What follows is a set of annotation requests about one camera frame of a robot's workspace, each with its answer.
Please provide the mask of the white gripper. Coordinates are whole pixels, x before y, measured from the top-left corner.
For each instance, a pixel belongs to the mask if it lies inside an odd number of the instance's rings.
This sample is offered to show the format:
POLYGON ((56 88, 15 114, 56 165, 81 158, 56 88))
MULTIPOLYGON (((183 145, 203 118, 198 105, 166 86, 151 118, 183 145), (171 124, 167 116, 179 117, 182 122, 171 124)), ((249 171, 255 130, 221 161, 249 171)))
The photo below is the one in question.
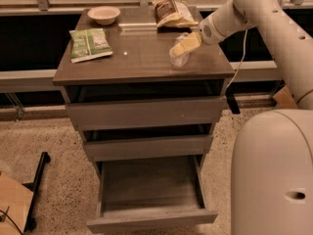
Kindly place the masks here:
POLYGON ((217 13, 212 13, 199 24, 199 31, 183 33, 177 38, 176 44, 171 48, 171 56, 179 57, 195 51, 201 46, 201 39, 205 44, 213 45, 226 39, 223 20, 217 13))

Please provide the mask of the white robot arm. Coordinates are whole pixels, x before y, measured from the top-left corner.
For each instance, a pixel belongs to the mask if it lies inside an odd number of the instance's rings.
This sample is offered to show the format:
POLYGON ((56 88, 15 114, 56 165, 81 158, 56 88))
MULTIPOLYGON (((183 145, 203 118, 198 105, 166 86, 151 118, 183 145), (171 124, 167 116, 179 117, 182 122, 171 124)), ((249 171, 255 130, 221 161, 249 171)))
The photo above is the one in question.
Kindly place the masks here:
POLYGON ((258 29, 296 106, 252 117, 231 168, 231 235, 313 235, 313 38, 280 0, 231 0, 202 20, 203 42, 258 29))

